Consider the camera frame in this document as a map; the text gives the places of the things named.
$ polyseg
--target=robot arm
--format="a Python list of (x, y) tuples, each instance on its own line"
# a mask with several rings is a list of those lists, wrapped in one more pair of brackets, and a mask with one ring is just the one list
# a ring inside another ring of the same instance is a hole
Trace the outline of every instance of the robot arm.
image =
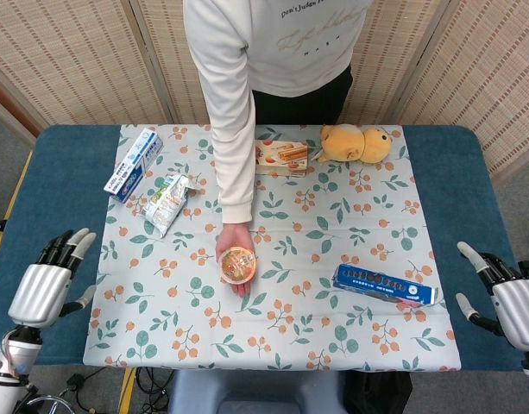
[(94, 285), (80, 298), (65, 304), (74, 274), (95, 238), (89, 229), (74, 235), (68, 230), (52, 239), (22, 276), (8, 312), (16, 327), (0, 344), (0, 414), (19, 412), (16, 402), (41, 350), (41, 329), (91, 302)]
[(457, 247), (487, 288), (498, 321), (482, 317), (465, 295), (458, 293), (456, 299), (462, 313), (470, 322), (497, 336), (505, 336), (515, 348), (525, 352), (522, 365), (529, 380), (529, 279), (493, 254), (477, 253), (463, 241)]

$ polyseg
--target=yellow plush toy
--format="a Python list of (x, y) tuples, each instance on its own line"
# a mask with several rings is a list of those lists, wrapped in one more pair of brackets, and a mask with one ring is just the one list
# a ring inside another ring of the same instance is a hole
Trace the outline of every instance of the yellow plush toy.
[(360, 160), (375, 164), (388, 155), (393, 144), (393, 138), (383, 129), (369, 128), (362, 132), (346, 123), (325, 125), (320, 136), (323, 152), (319, 162)]

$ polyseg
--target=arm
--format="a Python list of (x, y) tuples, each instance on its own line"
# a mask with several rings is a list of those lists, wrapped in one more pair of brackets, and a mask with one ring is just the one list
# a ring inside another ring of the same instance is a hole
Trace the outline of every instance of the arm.
[(249, 222), (255, 181), (255, 103), (247, 80), (245, 44), (212, 0), (185, 0), (184, 19), (211, 119), (223, 222)]

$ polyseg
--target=blue box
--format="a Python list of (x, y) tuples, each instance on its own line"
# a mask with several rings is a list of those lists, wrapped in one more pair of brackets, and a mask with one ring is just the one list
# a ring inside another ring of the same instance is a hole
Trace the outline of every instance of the blue box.
[(340, 265), (332, 280), (336, 287), (387, 302), (404, 302), (412, 307), (435, 303), (436, 289), (360, 267)]
[(104, 187), (110, 196), (124, 203), (137, 185), (143, 174), (149, 169), (163, 147), (162, 140), (152, 129), (143, 129), (140, 136), (118, 164), (114, 173)]

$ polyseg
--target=instant noodle cup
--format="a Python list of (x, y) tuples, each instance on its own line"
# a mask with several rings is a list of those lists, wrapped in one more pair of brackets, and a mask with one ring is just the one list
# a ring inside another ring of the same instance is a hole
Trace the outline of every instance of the instant noodle cup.
[(255, 276), (256, 256), (246, 248), (228, 248), (218, 259), (222, 279), (232, 285), (242, 285)]

